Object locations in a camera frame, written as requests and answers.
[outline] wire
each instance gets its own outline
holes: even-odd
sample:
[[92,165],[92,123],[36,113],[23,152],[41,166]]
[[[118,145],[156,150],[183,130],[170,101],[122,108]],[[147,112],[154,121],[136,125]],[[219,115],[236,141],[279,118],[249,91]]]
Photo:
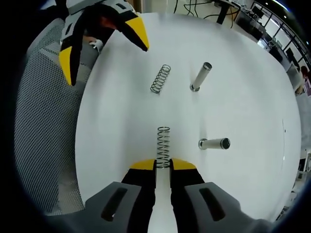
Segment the wire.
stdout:
[[195,0],[195,3],[191,3],[191,0],[190,0],[189,4],[184,4],[184,8],[188,11],[188,14],[187,14],[187,15],[192,14],[192,16],[194,16],[194,14],[193,14],[192,11],[191,11],[191,6],[194,6],[195,14],[196,14],[197,17],[199,17],[199,16],[198,16],[198,13],[196,12],[196,6],[197,6],[197,5],[208,4],[208,3],[211,3],[211,2],[212,2],[212,1],[209,0],[209,1],[207,1],[207,2],[197,3],[197,0]]
[[[235,11],[235,12],[233,12],[233,13],[228,13],[228,14],[226,14],[226,16],[234,15],[235,13],[238,13],[239,11],[240,11],[240,10],[237,10],[237,11]],[[203,19],[206,19],[206,18],[211,17],[211,16],[219,16],[219,14],[217,14],[217,15],[205,16]]]
[[233,14],[232,14],[232,7],[230,6],[230,12],[231,12],[231,27],[230,29],[233,27]]
[[178,5],[178,0],[176,0],[176,5],[175,5],[175,9],[174,9],[174,14],[176,13],[177,5]]
[[189,15],[190,13],[192,14],[192,16],[194,16],[194,14],[191,12],[191,6],[193,6],[193,4],[191,4],[191,0],[190,0],[190,2],[189,2],[189,9],[187,9],[187,7],[186,7],[186,5],[187,4],[184,4],[184,8],[188,11],[188,14],[187,15]]
[[197,3],[197,1],[198,1],[198,0],[195,0],[195,4],[194,4],[194,12],[195,12],[195,15],[196,15],[197,17],[199,17],[199,16],[198,16],[198,13],[196,12],[196,5],[198,4],[198,3]]

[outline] gray mesh fabric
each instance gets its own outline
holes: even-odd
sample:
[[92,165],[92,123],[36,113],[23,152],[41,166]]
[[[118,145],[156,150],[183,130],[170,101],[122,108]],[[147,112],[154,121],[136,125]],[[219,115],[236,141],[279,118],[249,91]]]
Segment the gray mesh fabric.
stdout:
[[80,64],[76,86],[67,85],[58,62],[63,27],[62,20],[54,20],[30,46],[15,115],[17,171],[24,189],[46,215],[84,208],[74,146],[80,102],[91,70]]

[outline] white table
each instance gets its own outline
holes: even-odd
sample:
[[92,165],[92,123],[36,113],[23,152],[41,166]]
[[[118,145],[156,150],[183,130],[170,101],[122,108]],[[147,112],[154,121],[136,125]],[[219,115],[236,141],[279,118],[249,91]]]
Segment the white table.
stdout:
[[[275,220],[294,184],[301,145],[298,107],[284,68],[255,42],[219,24],[182,15],[142,17],[150,50],[115,32],[86,85],[76,132],[82,200],[121,181],[132,163],[155,158],[157,128],[169,126],[171,157],[195,164],[205,182],[235,197],[251,217]],[[213,69],[193,93],[189,85],[203,62]],[[157,95],[149,88],[163,64],[172,70]],[[231,147],[199,150],[203,137],[228,137]]]

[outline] metal spring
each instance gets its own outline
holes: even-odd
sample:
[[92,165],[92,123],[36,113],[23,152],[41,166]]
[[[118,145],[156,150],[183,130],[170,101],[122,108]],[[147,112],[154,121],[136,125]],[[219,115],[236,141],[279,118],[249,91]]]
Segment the metal spring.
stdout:
[[152,83],[150,90],[153,93],[159,94],[165,81],[166,78],[168,77],[169,73],[171,71],[171,67],[169,65],[163,65],[160,69],[160,71],[158,72],[154,82]]
[[157,133],[157,168],[170,167],[170,156],[169,156],[169,127],[159,127]]

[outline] computer monitor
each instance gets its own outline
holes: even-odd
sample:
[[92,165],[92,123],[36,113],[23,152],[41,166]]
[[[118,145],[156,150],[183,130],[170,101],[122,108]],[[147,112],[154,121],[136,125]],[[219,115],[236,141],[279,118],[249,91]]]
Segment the computer monitor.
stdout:
[[264,13],[261,11],[261,9],[259,9],[258,7],[254,6],[252,11],[254,12],[254,14],[256,14],[259,18],[262,18],[262,16],[264,15]]

